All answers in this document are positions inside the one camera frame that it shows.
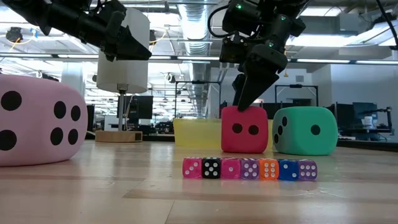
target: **black die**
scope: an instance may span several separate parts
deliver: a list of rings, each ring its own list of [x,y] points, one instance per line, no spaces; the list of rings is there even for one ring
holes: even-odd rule
[[[201,176],[206,179],[218,179],[221,175],[221,159],[206,157],[201,160]]]

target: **large red die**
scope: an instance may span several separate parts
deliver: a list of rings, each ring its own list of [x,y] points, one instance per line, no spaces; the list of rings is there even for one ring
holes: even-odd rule
[[[201,178],[201,158],[184,158],[182,162],[182,175],[185,178]]]
[[[64,161],[86,136],[87,108],[68,85],[0,75],[0,166]]]
[[[221,159],[221,178],[239,179],[241,177],[241,161],[237,158]]]
[[[262,153],[268,143],[267,112],[250,106],[243,112],[237,106],[222,110],[221,148],[224,152]]]

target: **wooden block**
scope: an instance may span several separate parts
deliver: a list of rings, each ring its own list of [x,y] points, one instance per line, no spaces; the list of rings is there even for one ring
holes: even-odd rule
[[[96,142],[141,142],[142,131],[97,131]]]

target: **small die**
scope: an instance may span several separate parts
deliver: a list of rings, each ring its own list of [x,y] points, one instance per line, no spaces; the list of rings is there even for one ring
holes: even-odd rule
[[[298,168],[300,169],[300,180],[315,180],[318,175],[318,167],[315,161],[302,159],[297,161]]]
[[[288,159],[278,159],[279,179],[295,181],[299,178],[299,163]]]
[[[237,158],[221,159],[221,178],[239,179],[241,177],[241,161]]]
[[[279,177],[279,163],[276,159],[259,159],[260,179],[275,180]]]
[[[221,175],[221,159],[206,157],[201,160],[201,176],[206,179],[218,179]]]
[[[241,178],[251,180],[259,178],[259,161],[257,159],[241,159]]]
[[[182,162],[182,175],[185,178],[201,178],[201,158],[184,158]]]

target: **large green die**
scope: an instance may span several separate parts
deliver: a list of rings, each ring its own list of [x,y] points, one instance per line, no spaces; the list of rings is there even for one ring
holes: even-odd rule
[[[326,108],[296,106],[276,112],[272,125],[276,150],[301,156],[325,156],[336,148],[336,119]]]

